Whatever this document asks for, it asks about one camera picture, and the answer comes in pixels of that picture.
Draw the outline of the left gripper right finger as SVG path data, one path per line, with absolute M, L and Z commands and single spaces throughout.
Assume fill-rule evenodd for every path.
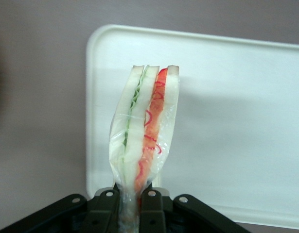
M 223 214 L 192 195 L 173 200 L 156 189 L 141 196 L 140 233 L 247 233 Z

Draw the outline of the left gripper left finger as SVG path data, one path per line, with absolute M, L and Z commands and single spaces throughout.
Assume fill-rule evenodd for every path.
M 0 233 L 117 233 L 118 206 L 119 192 L 113 188 L 97 191 L 91 200 L 71 194 Z

